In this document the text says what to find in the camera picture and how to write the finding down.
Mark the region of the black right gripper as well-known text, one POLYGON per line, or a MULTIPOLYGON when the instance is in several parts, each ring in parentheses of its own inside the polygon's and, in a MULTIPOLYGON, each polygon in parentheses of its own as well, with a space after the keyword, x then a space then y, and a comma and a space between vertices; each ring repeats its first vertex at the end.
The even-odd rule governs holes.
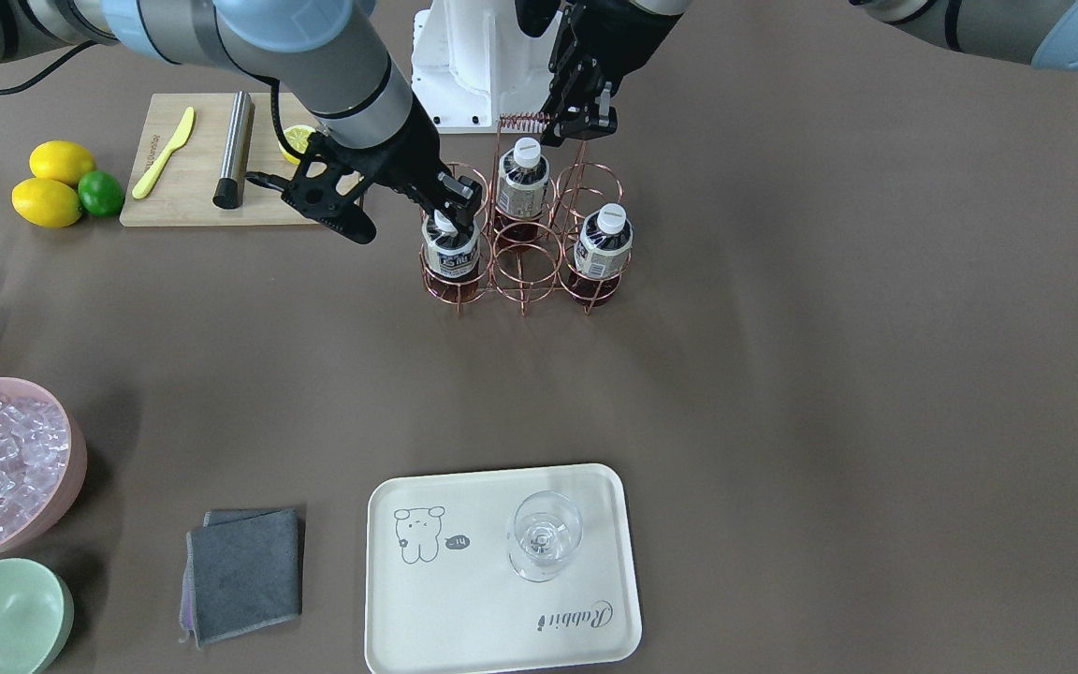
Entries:
POLYGON ((390 140, 368 151, 360 166, 371 169, 372 184, 406 196, 421 211, 420 230, 472 230, 484 188, 470 176, 455 176, 440 154, 440 136, 419 99, 390 140))

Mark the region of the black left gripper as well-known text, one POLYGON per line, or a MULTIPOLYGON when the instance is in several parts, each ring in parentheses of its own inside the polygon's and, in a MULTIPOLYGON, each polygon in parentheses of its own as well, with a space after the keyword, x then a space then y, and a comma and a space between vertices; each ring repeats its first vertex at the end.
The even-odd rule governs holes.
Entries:
POLYGON ((539 37, 561 14, 548 68, 550 93, 540 145, 559 148, 618 129, 612 98, 626 74, 642 67, 685 14, 685 1, 517 1, 523 35, 539 37))

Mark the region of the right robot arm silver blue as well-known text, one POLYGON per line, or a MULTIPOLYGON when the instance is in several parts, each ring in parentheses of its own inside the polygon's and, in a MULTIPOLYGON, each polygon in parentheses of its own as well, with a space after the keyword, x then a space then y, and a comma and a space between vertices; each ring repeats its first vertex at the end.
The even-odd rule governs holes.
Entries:
POLYGON ((348 240, 375 238, 358 200, 381 184, 474 230, 483 191, 455 178, 369 1, 0 1, 0 64, 81 43, 279 82, 318 123, 290 179, 249 180, 348 240))

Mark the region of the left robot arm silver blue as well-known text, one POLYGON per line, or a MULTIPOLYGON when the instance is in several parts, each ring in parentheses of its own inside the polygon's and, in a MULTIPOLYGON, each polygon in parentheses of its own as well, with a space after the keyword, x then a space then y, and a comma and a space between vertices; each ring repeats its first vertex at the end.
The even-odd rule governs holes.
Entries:
MULTIPOLYGON (((861 1, 869 18, 946 51, 1078 71, 1078 1, 861 1)), ((517 1, 523 35, 557 26, 542 142, 610 136, 612 99, 626 75, 662 46, 686 1, 517 1)))

